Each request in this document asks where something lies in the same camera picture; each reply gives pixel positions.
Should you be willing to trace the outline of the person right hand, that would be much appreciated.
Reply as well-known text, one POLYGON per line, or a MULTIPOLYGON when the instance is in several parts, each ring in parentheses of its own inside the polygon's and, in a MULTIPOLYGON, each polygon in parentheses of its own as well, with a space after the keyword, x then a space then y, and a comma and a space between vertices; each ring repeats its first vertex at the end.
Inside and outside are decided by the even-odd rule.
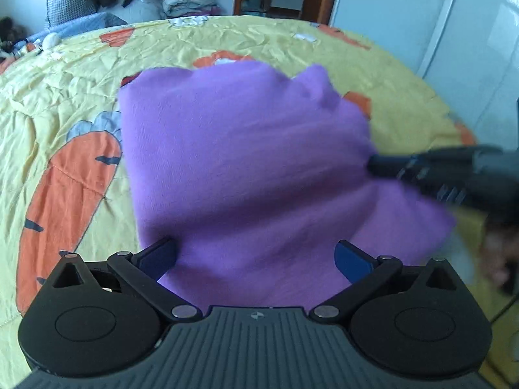
POLYGON ((479 246, 479 268, 497 289, 512 295, 518 286, 518 225, 487 218, 479 246))

